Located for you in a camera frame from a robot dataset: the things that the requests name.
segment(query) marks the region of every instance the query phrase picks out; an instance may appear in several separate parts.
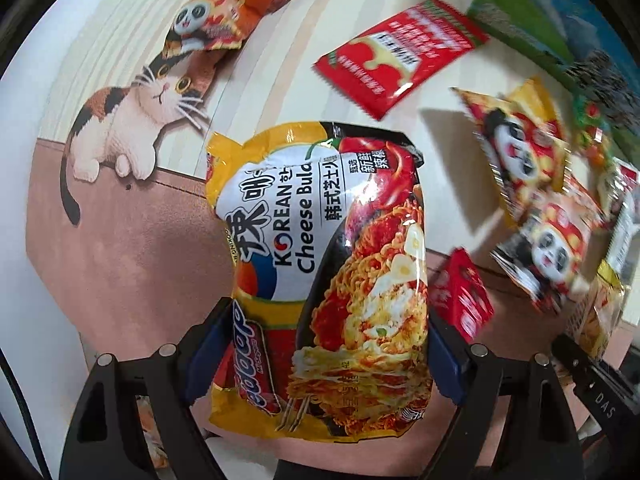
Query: black cable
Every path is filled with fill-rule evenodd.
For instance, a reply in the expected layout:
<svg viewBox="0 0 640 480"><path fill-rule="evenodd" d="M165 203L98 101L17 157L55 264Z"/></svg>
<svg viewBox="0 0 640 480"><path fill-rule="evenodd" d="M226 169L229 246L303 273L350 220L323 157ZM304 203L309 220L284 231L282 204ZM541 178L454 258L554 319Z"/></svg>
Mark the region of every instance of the black cable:
<svg viewBox="0 0 640 480"><path fill-rule="evenodd" d="M9 383L9 387L11 388L11 391L14 393L15 401L18 403L18 408L20 408L20 413L22 414L22 420L24 421L24 425L27 429L27 434L29 435L29 440L31 441L31 447L33 448L33 453L36 455L36 460L38 461L40 472L42 473L44 480L53 480L51 478L49 467L47 466L47 461L44 458L42 447L40 446L38 433L36 433L36 427L33 425L33 419L31 418L31 413L29 412L27 401L24 399L24 395L22 394L20 385L18 384L18 381L15 379L14 372L11 370L11 367L9 366L9 363L4 357L4 354L2 353L1 348L0 348L0 368L2 368L2 372L4 373L4 376L6 377L6 380Z"/></svg>

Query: cat illustration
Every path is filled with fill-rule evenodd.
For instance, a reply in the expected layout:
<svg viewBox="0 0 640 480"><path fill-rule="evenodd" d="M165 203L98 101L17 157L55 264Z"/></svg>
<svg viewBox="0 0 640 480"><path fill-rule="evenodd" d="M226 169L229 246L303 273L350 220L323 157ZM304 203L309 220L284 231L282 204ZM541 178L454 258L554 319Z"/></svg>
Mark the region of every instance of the cat illustration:
<svg viewBox="0 0 640 480"><path fill-rule="evenodd" d="M80 222L80 207L67 183L67 161L78 180L95 182L100 165L115 164L118 176L129 173L146 180L156 166L154 143L162 128L191 114L209 123L197 107L209 89L220 51L193 52L164 59L158 55L143 67L131 86L98 90L82 106L66 140L60 164L60 195L73 225Z"/></svg>

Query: noodle image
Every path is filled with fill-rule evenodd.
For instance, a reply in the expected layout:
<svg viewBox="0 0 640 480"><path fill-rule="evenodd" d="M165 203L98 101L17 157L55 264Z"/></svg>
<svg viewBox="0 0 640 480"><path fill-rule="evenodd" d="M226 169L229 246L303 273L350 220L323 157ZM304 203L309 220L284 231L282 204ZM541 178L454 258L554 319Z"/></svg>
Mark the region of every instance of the noodle image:
<svg viewBox="0 0 640 480"><path fill-rule="evenodd" d="M347 434L401 430L430 398L422 208L407 199L363 227L312 313L315 347L293 356L287 393Z"/></svg>

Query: cat's eye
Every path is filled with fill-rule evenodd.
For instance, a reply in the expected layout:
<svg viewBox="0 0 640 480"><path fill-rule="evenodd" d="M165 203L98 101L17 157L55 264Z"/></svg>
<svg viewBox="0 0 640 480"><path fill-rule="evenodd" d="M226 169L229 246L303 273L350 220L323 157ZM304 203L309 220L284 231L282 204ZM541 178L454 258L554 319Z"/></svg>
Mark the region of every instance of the cat's eye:
<svg viewBox="0 0 640 480"><path fill-rule="evenodd" d="M186 89L189 88L190 86L191 86L191 78L185 76L175 84L175 91L178 92L178 94L181 94L185 92Z"/></svg>
<svg viewBox="0 0 640 480"><path fill-rule="evenodd" d="M162 65L158 70L158 77L164 77L169 73L169 65Z"/></svg>

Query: cat's tail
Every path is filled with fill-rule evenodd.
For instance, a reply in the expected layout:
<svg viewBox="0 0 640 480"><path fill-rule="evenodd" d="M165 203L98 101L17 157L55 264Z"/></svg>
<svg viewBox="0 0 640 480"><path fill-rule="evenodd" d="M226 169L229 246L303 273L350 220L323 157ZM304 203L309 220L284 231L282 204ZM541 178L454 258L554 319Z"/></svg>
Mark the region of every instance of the cat's tail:
<svg viewBox="0 0 640 480"><path fill-rule="evenodd" d="M76 199L72 197L69 191L68 183L66 182L66 161L69 158L71 152L71 141L74 138L73 132L69 133L66 138L65 151L62 153L62 162L60 162L60 197L62 198L62 207L65 208L65 213L71 220L71 223L77 226L80 223L80 206Z"/></svg>

